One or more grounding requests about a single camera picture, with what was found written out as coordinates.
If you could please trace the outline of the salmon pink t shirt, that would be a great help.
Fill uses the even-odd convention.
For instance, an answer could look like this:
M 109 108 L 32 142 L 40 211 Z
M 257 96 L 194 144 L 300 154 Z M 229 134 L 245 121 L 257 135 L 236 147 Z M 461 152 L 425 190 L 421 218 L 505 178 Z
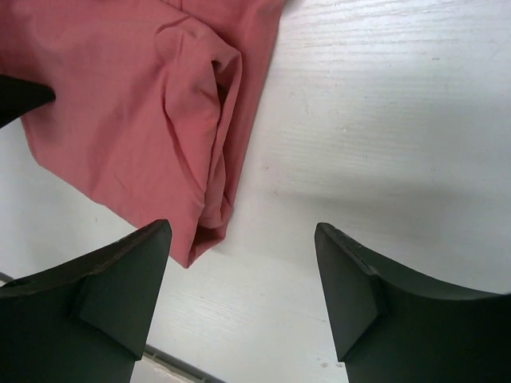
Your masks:
M 284 4 L 4 1 L 1 71 L 48 85 L 34 159 L 190 267 L 227 230 Z

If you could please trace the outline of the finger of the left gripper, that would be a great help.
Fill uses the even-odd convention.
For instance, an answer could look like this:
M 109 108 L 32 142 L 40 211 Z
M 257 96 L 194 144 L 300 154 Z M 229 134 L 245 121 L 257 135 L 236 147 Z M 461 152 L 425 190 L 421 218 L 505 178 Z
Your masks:
M 2 74 L 0 80 L 0 125 L 55 100 L 54 91 L 47 85 Z

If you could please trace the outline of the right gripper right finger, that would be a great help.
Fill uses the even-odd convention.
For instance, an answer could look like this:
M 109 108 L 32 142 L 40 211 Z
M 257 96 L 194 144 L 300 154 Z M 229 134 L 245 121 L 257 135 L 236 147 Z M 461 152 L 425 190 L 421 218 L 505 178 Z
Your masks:
M 508 294 L 432 278 L 329 223 L 316 226 L 315 252 L 349 381 L 509 381 Z

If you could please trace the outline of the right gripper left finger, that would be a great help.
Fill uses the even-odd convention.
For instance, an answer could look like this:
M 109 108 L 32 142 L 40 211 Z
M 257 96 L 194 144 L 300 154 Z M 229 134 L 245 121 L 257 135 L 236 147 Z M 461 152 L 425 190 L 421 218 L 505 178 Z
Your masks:
M 4 382 L 128 382 L 145 350 L 170 224 L 132 234 L 1 289 Z

